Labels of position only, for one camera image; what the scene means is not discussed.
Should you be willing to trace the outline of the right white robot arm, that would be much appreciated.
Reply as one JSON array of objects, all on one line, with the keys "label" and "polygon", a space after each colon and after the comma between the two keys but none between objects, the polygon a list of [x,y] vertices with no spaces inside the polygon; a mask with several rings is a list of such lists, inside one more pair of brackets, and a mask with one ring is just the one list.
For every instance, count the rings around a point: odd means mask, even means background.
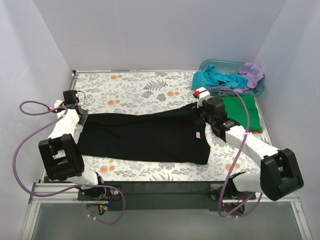
[{"label": "right white robot arm", "polygon": [[211,126],[215,136],[236,147],[260,167],[259,174],[236,173],[215,190],[221,195],[237,199],[244,192],[262,193],[277,201],[304,186],[295,153],[289,148],[278,149],[247,132],[227,116],[220,97],[199,96],[197,108],[201,118]]}]

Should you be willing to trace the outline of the black t shirt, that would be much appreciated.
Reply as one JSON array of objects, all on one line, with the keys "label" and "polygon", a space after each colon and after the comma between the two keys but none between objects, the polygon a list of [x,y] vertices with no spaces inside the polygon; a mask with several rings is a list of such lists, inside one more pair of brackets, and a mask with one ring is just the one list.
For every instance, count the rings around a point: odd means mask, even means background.
[{"label": "black t shirt", "polygon": [[206,165],[211,147],[197,104],[154,114],[90,114],[77,146],[85,156]]}]

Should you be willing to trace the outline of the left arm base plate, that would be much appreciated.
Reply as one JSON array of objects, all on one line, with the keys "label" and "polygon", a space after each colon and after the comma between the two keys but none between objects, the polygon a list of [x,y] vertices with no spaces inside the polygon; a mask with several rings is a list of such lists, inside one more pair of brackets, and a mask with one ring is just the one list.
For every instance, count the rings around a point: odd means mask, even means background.
[{"label": "left arm base plate", "polygon": [[121,200],[121,185],[112,185],[109,187],[92,187],[88,189],[80,189],[77,195],[78,201],[119,201]]}]

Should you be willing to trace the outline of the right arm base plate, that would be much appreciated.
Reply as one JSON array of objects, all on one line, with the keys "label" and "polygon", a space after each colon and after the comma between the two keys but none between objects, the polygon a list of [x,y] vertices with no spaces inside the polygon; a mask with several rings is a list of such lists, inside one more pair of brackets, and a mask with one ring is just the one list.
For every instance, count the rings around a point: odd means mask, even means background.
[{"label": "right arm base plate", "polygon": [[[210,184],[209,187],[207,187],[204,190],[204,193],[209,199],[213,201],[217,201],[220,197],[220,194],[222,192],[222,187],[223,184]],[[223,193],[223,200],[245,200],[245,199],[250,199],[250,200],[255,200],[256,199],[256,194],[254,193],[250,198],[250,192],[240,192],[236,190],[235,187],[227,185],[225,188],[225,191]]]}]

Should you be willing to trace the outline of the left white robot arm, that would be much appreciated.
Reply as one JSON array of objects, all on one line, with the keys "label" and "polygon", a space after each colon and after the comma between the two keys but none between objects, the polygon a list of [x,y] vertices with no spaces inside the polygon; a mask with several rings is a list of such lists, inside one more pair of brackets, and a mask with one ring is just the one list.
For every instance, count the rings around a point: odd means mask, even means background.
[{"label": "left white robot arm", "polygon": [[78,100],[56,100],[54,105],[58,122],[47,139],[38,144],[39,152],[48,178],[51,181],[69,181],[89,189],[95,200],[106,196],[106,187],[101,176],[85,168],[83,157],[75,137],[80,135],[88,112]]}]

